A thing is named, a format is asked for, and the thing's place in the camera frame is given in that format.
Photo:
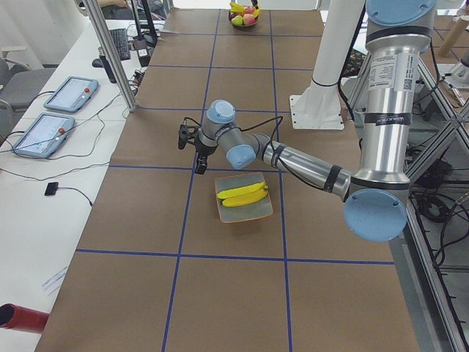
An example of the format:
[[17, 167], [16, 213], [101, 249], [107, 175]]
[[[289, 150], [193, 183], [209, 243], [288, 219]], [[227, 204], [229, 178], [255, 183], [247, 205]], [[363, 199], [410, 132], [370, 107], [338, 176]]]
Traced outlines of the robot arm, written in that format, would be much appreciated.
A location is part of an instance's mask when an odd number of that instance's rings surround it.
[[360, 165], [356, 172], [275, 142], [249, 135], [235, 123], [235, 108], [216, 100], [196, 129], [196, 172], [207, 157], [223, 150], [235, 169], [256, 159], [298, 177], [309, 186], [344, 201], [344, 219], [368, 241], [389, 241], [407, 222], [405, 202], [410, 181], [404, 172], [412, 122], [417, 66], [430, 46], [434, 1], [332, 1], [310, 86], [290, 98], [296, 129], [340, 130], [338, 84], [362, 14], [367, 14], [366, 50], [371, 57]]

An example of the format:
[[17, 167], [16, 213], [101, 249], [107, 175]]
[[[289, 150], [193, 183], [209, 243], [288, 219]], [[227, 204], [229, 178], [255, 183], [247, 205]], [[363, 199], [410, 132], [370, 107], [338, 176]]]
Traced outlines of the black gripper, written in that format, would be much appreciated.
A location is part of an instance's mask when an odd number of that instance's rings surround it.
[[207, 146], [200, 141], [195, 141], [196, 148], [196, 167], [194, 173], [203, 175], [207, 169], [207, 159], [216, 151], [216, 146]]

